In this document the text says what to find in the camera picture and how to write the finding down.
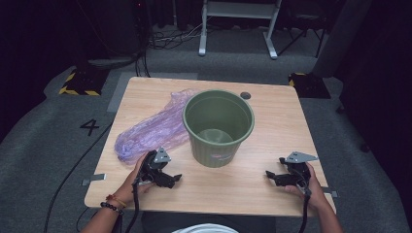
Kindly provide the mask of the grey metal table bracket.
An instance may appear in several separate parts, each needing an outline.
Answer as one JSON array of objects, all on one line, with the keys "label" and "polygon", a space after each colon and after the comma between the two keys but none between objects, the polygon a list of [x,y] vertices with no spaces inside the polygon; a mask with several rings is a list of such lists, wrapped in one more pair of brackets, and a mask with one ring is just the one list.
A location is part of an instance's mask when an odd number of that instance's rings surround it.
[{"label": "grey metal table bracket", "polygon": [[338,197],[337,191],[332,190],[330,187],[325,187],[325,186],[323,186],[322,189],[323,189],[323,192],[324,192],[325,194],[330,194],[331,197],[333,197],[333,198]]},{"label": "grey metal table bracket", "polygon": [[106,179],[106,174],[92,175],[88,179],[82,180],[81,186],[87,186],[87,185],[90,185],[91,182],[104,181],[105,179]]}]

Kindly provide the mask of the person's right hand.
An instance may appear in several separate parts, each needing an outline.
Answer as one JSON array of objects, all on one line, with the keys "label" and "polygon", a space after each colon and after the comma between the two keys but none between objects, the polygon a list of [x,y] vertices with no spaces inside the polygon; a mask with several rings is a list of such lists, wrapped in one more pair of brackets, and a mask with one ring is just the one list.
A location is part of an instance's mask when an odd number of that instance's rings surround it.
[{"label": "person's right hand", "polygon": [[[324,211],[330,207],[326,197],[324,195],[323,189],[320,186],[320,183],[316,177],[313,166],[307,162],[306,163],[310,171],[310,180],[309,180],[309,190],[311,191],[311,196],[309,199],[309,206],[316,212]],[[296,186],[287,185],[284,187],[284,190],[288,193],[294,194],[301,199],[304,199],[303,192]]]}]

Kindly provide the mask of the black equipment stand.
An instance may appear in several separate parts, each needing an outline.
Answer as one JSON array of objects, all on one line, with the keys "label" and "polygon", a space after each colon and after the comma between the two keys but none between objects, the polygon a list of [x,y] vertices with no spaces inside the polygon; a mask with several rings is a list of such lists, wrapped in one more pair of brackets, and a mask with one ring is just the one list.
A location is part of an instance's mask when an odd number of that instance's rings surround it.
[{"label": "black equipment stand", "polygon": [[137,64],[146,55],[151,34],[146,0],[75,0],[114,66]]}]

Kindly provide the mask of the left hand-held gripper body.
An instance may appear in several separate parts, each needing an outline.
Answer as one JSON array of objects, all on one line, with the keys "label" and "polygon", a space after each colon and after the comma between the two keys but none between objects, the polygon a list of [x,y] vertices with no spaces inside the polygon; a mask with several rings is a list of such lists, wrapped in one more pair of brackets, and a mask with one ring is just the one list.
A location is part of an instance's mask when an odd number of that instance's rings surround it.
[{"label": "left hand-held gripper body", "polygon": [[165,174],[162,169],[171,161],[164,148],[152,150],[142,163],[138,173],[138,184],[155,183],[159,175]]}]

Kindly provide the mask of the grey pillar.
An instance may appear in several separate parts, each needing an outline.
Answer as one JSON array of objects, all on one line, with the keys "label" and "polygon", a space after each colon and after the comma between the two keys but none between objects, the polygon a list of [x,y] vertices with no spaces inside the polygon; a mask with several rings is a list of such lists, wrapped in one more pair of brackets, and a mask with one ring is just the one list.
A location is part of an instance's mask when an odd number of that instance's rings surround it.
[{"label": "grey pillar", "polygon": [[361,24],[367,15],[372,0],[347,0],[312,69],[319,78],[334,76]]}]

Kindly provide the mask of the black folding stand legs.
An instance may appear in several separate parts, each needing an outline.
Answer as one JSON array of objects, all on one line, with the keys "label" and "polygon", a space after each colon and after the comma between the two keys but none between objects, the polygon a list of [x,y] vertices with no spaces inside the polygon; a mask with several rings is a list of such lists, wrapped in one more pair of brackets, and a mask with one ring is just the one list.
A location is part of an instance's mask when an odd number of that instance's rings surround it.
[{"label": "black folding stand legs", "polygon": [[309,31],[313,31],[319,43],[317,45],[315,57],[318,58],[326,34],[326,15],[308,15],[308,14],[288,14],[287,26],[292,40],[281,49],[278,54],[281,55],[290,48],[298,39],[305,37]]}]

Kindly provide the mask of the green plastic bin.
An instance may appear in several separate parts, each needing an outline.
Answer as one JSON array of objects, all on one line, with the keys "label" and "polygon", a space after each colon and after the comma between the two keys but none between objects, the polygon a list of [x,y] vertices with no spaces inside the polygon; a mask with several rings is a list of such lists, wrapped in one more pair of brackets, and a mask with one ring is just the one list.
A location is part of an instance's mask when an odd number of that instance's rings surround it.
[{"label": "green plastic bin", "polygon": [[195,94],[183,110],[191,152],[197,162],[220,168],[231,162],[255,126],[254,112],[247,101],[225,90]]}]

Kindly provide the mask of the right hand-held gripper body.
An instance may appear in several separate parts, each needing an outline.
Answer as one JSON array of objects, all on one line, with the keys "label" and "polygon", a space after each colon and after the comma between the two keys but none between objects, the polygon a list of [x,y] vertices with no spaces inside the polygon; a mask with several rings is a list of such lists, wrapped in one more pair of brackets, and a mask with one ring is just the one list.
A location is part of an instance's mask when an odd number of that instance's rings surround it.
[{"label": "right hand-held gripper body", "polygon": [[298,185],[305,187],[311,178],[309,169],[306,165],[308,161],[317,160],[318,157],[300,151],[293,151],[289,156],[285,157],[288,173],[282,175],[286,185]]}]

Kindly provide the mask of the person's left hand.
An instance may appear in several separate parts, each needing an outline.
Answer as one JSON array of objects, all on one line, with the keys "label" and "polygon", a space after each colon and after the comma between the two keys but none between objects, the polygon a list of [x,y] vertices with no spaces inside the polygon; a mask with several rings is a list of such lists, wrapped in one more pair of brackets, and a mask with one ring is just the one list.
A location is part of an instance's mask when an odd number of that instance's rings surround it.
[{"label": "person's left hand", "polygon": [[133,202],[132,184],[134,183],[145,158],[146,155],[142,155],[137,160],[134,169],[126,177],[123,184],[114,192],[115,199],[111,201],[111,204],[115,205],[120,209],[123,209]]}]

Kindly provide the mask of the white desk frame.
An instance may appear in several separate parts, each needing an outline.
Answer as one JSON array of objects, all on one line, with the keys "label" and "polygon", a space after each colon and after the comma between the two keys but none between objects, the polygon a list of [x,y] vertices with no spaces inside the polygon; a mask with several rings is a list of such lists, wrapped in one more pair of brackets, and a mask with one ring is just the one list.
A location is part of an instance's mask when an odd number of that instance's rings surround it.
[{"label": "white desk frame", "polygon": [[281,9],[283,0],[274,0],[270,4],[260,3],[236,3],[236,2],[217,2],[213,0],[203,0],[202,6],[202,27],[199,41],[198,54],[204,56],[207,46],[207,20],[209,17],[237,17],[269,19],[268,30],[262,33],[264,42],[272,59],[278,58],[278,52],[272,42],[272,33]]}]

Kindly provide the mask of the purple plastic trash bag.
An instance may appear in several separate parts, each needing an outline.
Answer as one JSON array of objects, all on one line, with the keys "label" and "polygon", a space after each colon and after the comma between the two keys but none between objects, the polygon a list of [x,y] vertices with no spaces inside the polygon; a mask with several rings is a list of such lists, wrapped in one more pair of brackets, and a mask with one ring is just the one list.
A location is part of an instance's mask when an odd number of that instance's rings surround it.
[{"label": "purple plastic trash bag", "polygon": [[169,102],[150,116],[119,134],[114,151],[118,160],[133,165],[151,150],[172,150],[189,140],[184,127],[183,111],[198,89],[184,89],[170,94]]}]

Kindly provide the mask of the black yellow striped base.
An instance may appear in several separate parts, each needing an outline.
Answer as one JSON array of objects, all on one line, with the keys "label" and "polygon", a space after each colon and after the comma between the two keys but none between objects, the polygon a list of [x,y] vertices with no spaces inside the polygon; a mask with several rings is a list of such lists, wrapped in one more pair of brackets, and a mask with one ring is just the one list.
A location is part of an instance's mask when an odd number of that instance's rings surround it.
[{"label": "black yellow striped base", "polygon": [[86,72],[74,69],[59,90],[59,94],[99,96],[109,73],[109,70],[97,69]]},{"label": "black yellow striped base", "polygon": [[288,81],[299,98],[330,98],[323,79],[314,76],[312,73],[291,73],[288,76]]}]

